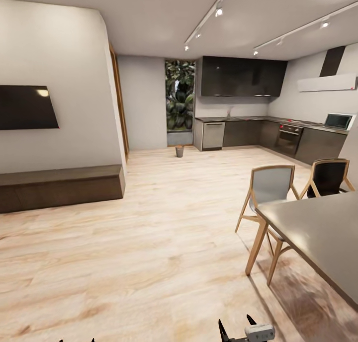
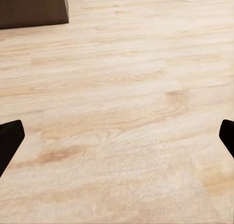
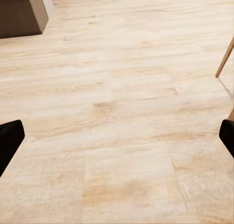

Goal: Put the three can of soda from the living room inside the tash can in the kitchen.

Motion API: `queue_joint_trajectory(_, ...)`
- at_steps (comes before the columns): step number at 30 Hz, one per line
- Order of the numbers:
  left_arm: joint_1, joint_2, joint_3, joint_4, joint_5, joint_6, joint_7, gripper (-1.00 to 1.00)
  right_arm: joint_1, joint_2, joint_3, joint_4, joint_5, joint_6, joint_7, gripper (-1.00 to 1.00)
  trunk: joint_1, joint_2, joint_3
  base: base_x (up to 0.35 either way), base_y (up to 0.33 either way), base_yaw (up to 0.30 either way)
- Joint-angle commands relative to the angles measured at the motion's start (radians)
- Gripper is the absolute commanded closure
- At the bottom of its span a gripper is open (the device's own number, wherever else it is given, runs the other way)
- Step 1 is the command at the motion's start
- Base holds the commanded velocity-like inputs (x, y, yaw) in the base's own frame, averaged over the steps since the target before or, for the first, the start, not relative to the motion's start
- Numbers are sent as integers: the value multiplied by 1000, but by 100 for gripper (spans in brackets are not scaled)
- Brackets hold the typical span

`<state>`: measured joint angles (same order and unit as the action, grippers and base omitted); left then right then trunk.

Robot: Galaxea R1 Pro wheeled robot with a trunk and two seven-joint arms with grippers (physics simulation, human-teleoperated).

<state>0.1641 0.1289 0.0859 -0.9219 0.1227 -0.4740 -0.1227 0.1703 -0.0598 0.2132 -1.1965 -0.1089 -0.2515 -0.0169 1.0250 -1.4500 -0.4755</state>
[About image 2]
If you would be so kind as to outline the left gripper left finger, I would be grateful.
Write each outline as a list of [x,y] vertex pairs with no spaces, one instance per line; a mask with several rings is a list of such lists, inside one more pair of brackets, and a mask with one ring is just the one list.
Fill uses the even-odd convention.
[[0,125],[0,178],[25,138],[21,120]]

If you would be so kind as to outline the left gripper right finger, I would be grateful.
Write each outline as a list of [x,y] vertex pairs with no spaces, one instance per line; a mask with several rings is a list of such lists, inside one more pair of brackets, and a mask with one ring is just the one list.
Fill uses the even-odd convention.
[[230,120],[222,121],[219,131],[219,137],[234,158],[234,122],[233,121]]

